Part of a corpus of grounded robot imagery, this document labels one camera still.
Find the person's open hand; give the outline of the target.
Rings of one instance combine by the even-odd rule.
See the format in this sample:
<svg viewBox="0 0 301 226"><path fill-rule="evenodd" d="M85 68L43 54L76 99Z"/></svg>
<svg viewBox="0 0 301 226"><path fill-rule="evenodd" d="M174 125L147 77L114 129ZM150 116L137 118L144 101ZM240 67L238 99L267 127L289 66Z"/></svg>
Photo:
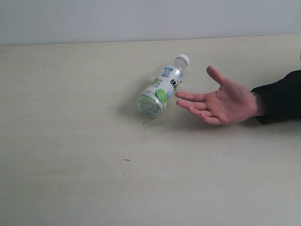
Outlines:
<svg viewBox="0 0 301 226"><path fill-rule="evenodd" d="M221 126L238 124L266 113L257 94L223 76L212 66L207 67L206 72L220 85L219 89L204 94L176 92L179 107L208 124Z"/></svg>

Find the black sleeved forearm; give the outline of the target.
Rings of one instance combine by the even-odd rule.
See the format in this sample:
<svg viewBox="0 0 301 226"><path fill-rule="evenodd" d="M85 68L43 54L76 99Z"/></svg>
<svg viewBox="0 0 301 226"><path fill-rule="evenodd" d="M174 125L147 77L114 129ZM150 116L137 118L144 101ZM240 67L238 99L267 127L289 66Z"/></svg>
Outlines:
<svg viewBox="0 0 301 226"><path fill-rule="evenodd" d="M252 89L264 113L256 116L261 124L301 119L301 71L292 71L277 82Z"/></svg>

